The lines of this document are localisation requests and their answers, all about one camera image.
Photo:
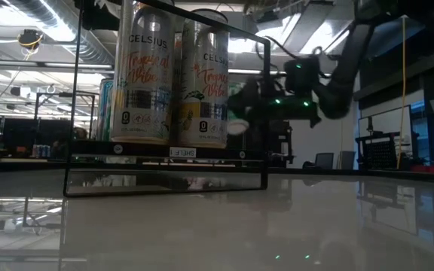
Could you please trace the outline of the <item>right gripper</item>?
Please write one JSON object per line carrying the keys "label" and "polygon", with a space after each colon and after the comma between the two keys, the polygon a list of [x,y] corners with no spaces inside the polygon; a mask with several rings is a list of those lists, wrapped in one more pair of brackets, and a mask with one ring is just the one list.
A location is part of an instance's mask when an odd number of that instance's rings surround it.
{"label": "right gripper", "polygon": [[[245,84],[235,94],[228,97],[228,109],[233,114],[230,124],[256,126],[262,124],[264,98],[260,94],[262,80],[247,78]],[[273,120],[308,120],[310,128],[314,128],[321,118],[317,104],[311,99],[296,96],[276,98],[267,106],[269,117]]]}

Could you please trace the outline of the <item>green Sprite can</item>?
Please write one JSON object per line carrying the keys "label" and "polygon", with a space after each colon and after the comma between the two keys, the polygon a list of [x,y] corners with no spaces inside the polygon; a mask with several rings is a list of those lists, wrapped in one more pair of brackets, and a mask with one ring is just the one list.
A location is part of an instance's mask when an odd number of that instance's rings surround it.
{"label": "green Sprite can", "polygon": [[96,125],[97,141],[109,140],[113,83],[113,78],[102,79],[99,86],[99,104]]}

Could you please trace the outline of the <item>black computer monitor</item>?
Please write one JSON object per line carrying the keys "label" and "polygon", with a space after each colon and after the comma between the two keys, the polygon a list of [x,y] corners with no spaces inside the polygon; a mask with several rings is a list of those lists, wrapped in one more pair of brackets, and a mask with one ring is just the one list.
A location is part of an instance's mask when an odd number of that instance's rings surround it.
{"label": "black computer monitor", "polygon": [[271,167],[286,168],[293,164],[292,127],[288,120],[270,122],[269,152]]}

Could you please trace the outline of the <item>long ceiling light strip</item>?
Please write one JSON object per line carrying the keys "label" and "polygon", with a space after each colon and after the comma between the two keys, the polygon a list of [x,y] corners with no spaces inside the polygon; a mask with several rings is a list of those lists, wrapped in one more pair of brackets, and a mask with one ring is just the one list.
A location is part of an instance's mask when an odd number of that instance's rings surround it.
{"label": "long ceiling light strip", "polygon": [[[23,70],[34,72],[71,72],[75,70],[74,63],[67,62],[33,62],[33,61],[13,61],[0,60],[0,69],[4,70]],[[114,74],[115,68],[113,65],[106,64],[79,64],[78,71],[80,73],[100,73]]]}

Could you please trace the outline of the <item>black ceiling device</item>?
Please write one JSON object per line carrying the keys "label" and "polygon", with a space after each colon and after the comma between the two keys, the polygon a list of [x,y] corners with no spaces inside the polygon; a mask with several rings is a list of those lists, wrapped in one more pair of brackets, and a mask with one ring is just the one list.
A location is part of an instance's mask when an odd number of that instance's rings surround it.
{"label": "black ceiling device", "polygon": [[17,36],[17,42],[21,47],[28,50],[37,50],[44,34],[34,29],[24,29],[22,34]]}

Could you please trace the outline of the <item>black office chair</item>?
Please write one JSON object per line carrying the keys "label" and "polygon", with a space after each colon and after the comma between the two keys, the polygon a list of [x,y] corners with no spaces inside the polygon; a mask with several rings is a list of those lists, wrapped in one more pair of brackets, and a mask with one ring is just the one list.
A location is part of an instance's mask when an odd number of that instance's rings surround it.
{"label": "black office chair", "polygon": [[318,153],[316,154],[314,165],[321,169],[333,169],[333,161],[333,153]]}

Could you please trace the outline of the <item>grey office chair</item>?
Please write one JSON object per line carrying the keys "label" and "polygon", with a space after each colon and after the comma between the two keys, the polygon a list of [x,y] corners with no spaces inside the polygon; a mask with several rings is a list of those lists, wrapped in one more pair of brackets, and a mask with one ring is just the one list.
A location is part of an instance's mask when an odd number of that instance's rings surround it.
{"label": "grey office chair", "polygon": [[355,156],[355,151],[341,151],[339,154],[338,168],[344,170],[353,170]]}

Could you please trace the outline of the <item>wooden tray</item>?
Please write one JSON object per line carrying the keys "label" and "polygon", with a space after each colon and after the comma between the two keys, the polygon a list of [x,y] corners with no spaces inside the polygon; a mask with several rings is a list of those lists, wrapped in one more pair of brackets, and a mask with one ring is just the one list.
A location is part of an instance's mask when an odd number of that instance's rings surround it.
{"label": "wooden tray", "polygon": [[[175,34],[182,32],[184,20],[190,19],[208,26],[224,30],[231,35],[240,35],[241,30],[230,26],[228,18],[220,11],[200,8],[187,11],[175,6],[173,0],[140,0],[142,3],[167,11],[175,16]],[[248,151],[234,151],[224,148],[186,147],[179,144],[179,131],[172,131],[173,96],[170,103],[170,135],[165,145],[144,144],[138,142],[115,142],[110,138],[112,123],[112,106],[108,141],[76,141],[71,144],[69,153],[73,157],[149,157],[178,160],[253,160],[267,163],[265,153],[252,154]]]}

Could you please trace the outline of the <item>black mesh cart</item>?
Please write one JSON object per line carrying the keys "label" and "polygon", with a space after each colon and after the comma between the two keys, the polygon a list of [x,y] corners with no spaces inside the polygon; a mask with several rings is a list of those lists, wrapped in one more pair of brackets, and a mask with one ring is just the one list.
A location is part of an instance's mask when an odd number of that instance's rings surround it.
{"label": "black mesh cart", "polygon": [[405,169],[414,160],[412,142],[399,132],[378,132],[358,137],[356,162],[360,170]]}

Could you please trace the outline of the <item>large ribbed air duct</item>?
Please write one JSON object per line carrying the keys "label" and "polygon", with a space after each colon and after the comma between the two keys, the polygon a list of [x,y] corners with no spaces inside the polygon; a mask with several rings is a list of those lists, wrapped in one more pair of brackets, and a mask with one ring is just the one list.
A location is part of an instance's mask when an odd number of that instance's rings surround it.
{"label": "large ribbed air duct", "polygon": [[80,38],[79,59],[85,63],[112,64],[114,56],[89,30],[78,31],[79,17],[63,0],[2,0],[18,14],[31,19],[49,38],[76,54]]}

